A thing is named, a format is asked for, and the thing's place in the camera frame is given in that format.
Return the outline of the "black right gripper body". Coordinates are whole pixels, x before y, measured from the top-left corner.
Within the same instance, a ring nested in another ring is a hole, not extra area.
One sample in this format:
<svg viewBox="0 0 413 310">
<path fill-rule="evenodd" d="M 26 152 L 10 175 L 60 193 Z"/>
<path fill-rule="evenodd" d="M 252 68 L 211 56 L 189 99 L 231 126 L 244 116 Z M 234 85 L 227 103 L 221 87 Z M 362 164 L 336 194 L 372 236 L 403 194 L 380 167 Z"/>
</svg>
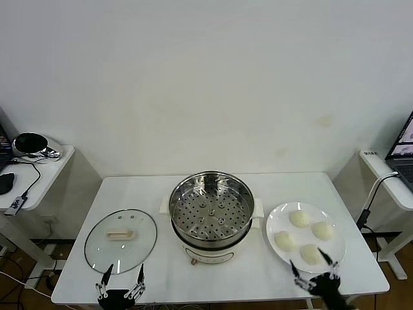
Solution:
<svg viewBox="0 0 413 310">
<path fill-rule="evenodd" d="M 338 277 L 333 276 L 333 278 L 331 278 L 329 273 L 324 273 L 311 278 L 309 283 L 309 293 L 320 297 L 324 301 L 327 309 L 355 309 L 353 305 L 347 303 L 346 299 L 339 292 L 341 280 Z"/>
</svg>

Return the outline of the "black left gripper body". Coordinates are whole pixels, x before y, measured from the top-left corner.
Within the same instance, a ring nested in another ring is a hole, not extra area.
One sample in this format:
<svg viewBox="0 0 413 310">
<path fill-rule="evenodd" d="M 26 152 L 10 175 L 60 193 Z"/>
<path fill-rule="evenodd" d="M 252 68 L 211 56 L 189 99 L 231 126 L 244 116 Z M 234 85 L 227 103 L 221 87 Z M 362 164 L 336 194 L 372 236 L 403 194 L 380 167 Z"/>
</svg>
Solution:
<svg viewBox="0 0 413 310">
<path fill-rule="evenodd" d="M 135 300 L 125 297 L 127 289 L 110 289 L 106 298 L 98 298 L 97 302 L 104 310 L 125 310 L 135 306 Z"/>
</svg>

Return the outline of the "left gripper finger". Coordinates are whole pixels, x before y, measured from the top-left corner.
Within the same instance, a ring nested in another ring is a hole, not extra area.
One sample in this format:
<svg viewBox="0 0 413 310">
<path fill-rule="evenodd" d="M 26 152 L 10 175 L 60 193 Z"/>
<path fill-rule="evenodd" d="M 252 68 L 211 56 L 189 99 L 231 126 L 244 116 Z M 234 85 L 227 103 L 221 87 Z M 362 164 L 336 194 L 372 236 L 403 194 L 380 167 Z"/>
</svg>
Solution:
<svg viewBox="0 0 413 310">
<path fill-rule="evenodd" d="M 126 298 L 127 299 L 140 299 L 143 293 L 145 292 L 145 289 L 146 289 L 146 285 L 145 285 L 144 264 L 142 263 L 139 269 L 136 283 L 127 292 Z"/>
<path fill-rule="evenodd" d="M 99 283 L 95 284 L 96 290 L 97 290 L 97 296 L 98 297 L 108 297 L 108 293 L 106 291 L 106 287 L 108 285 L 110 276 L 112 274 L 112 269 L 114 265 L 111 264 L 110 267 L 103 273 L 103 276 L 101 278 L 101 281 Z"/>
</svg>

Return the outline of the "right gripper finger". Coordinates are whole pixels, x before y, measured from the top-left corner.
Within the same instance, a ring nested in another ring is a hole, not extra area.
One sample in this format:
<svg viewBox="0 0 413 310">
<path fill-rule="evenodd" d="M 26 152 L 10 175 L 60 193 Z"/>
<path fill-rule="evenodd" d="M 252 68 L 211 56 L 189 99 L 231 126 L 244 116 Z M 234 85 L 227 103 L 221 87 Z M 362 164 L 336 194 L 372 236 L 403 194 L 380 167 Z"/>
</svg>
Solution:
<svg viewBox="0 0 413 310">
<path fill-rule="evenodd" d="M 317 248 L 321 256 L 324 258 L 326 261 L 327 265 L 330 267 L 330 270 L 328 272 L 325 272 L 321 275 L 319 275 L 317 278 L 328 278 L 329 280 L 339 280 L 339 273 L 338 273 L 338 267 L 339 267 L 339 262 L 333 261 L 331 257 L 325 253 L 323 250 L 321 250 L 319 247 Z"/>
<path fill-rule="evenodd" d="M 290 265 L 292 268 L 292 273 L 294 275 L 294 283 L 299 286 L 302 289 L 313 289 L 315 288 L 315 283 L 308 281 L 304 278 L 301 277 L 298 269 L 296 268 L 296 266 L 294 265 L 294 263 L 292 262 L 292 260 L 290 260 Z"/>
</svg>

